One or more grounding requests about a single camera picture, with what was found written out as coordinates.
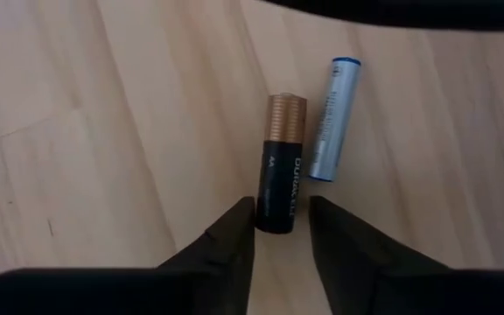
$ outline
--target wood grain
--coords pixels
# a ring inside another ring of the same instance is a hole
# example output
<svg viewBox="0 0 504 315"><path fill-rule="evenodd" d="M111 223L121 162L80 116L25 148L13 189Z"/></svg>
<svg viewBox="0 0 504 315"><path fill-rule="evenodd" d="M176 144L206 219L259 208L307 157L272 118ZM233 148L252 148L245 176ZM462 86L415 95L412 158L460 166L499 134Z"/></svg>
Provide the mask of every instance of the wood grain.
<svg viewBox="0 0 504 315"><path fill-rule="evenodd" d="M152 266L255 195L266 99L363 62L335 183L258 233L250 313L329 314L322 194L453 267L504 268L504 34L351 24L256 0L0 0L0 271Z"/></svg>

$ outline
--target duracell battery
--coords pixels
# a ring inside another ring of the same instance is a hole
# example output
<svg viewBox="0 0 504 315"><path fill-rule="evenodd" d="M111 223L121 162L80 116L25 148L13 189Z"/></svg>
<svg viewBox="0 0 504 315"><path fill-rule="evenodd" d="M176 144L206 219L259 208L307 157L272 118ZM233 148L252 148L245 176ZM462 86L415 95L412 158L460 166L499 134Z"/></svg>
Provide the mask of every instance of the duracell battery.
<svg viewBox="0 0 504 315"><path fill-rule="evenodd" d="M274 234L293 229L297 209L306 99L293 94L269 97L262 173L255 226Z"/></svg>

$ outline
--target black object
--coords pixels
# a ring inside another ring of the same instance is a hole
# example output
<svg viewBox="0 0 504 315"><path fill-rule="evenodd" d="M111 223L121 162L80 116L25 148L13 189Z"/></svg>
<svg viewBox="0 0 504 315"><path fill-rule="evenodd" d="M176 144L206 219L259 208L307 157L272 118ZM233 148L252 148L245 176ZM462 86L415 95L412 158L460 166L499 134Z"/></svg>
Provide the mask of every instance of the black object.
<svg viewBox="0 0 504 315"><path fill-rule="evenodd" d="M289 233L297 208L301 143L265 141L255 226L264 232Z"/></svg>
<svg viewBox="0 0 504 315"><path fill-rule="evenodd" d="M265 0L371 25L504 31L504 0Z"/></svg>
<svg viewBox="0 0 504 315"><path fill-rule="evenodd" d="M310 219L333 314L504 314L504 271L450 269L322 197Z"/></svg>
<svg viewBox="0 0 504 315"><path fill-rule="evenodd" d="M245 314L254 199L241 199L157 269L19 269L0 275L0 314Z"/></svg>
<svg viewBox="0 0 504 315"><path fill-rule="evenodd" d="M246 313L254 257L247 197L158 269L21 269L0 314ZM504 315L504 271L455 270L311 198L314 259L335 315Z"/></svg>

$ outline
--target copper battery top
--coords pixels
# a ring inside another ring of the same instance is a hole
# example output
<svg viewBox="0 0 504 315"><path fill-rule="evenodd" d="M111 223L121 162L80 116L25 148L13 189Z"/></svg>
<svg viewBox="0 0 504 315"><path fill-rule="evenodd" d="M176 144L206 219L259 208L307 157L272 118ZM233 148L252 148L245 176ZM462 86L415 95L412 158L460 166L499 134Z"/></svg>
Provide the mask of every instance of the copper battery top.
<svg viewBox="0 0 504 315"><path fill-rule="evenodd" d="M290 93L271 95L265 141L301 144L305 134L306 99Z"/></svg>

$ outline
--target aa battery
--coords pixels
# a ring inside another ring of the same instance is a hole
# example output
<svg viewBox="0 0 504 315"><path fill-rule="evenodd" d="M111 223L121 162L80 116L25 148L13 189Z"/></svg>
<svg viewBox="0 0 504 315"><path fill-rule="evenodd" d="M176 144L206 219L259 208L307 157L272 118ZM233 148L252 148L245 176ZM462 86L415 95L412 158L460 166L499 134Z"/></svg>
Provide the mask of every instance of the aa battery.
<svg viewBox="0 0 504 315"><path fill-rule="evenodd" d="M313 179L335 180L360 68L361 63L353 58L340 57L332 62L330 86L309 173Z"/></svg>
<svg viewBox="0 0 504 315"><path fill-rule="evenodd" d="M306 99L293 94L269 97L255 226L289 233L297 209L305 133Z"/></svg>

